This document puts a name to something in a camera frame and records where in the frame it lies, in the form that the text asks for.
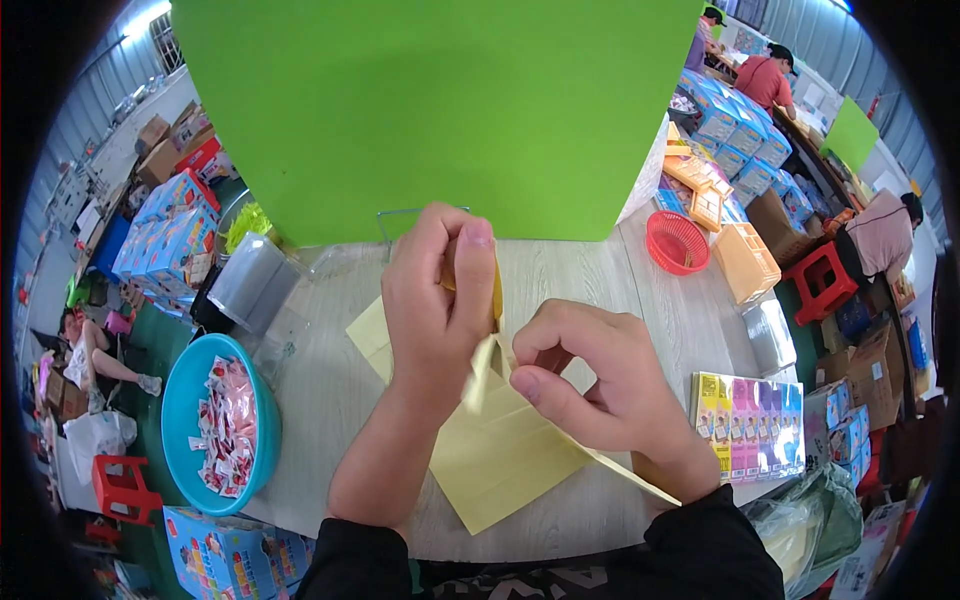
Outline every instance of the right hand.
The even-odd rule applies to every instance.
[[[547,300],[514,337],[520,365],[510,384],[574,440],[633,450],[654,463],[676,460],[693,435],[667,385],[646,324],[569,300]],[[597,380],[583,395],[560,377],[574,356]]]

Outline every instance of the black shirt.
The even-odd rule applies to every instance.
[[[413,563],[396,531],[328,518],[296,598],[783,598],[780,568],[730,485],[657,516],[643,537],[646,546],[542,564]]]

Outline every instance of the black cap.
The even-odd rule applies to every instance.
[[[790,72],[795,76],[800,77],[797,74],[797,71],[793,70],[793,53],[786,46],[781,46],[775,43],[767,44],[767,48],[770,48],[770,56],[774,59],[786,59],[786,63],[790,65]]]
[[[727,27],[727,24],[723,22],[723,13],[716,10],[714,7],[706,7],[704,9],[704,16],[708,19],[716,19],[717,25],[723,25]]]

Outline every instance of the fingernail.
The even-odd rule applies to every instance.
[[[493,228],[486,219],[475,219],[467,224],[467,241],[474,246],[489,246],[493,240]]]
[[[540,385],[532,374],[523,371],[514,372],[510,376],[510,385],[514,386],[514,389],[534,406],[540,402]]]

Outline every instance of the hand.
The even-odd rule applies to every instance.
[[[515,336],[514,353],[520,367],[510,384],[577,442],[655,463],[683,454],[692,430],[637,317],[547,300]],[[582,396],[560,377],[574,356],[597,376]]]
[[[440,285],[453,250],[456,293]],[[495,258],[486,219],[431,204],[396,243],[380,280],[394,352],[390,387],[442,424],[456,409],[473,351],[492,332]]]

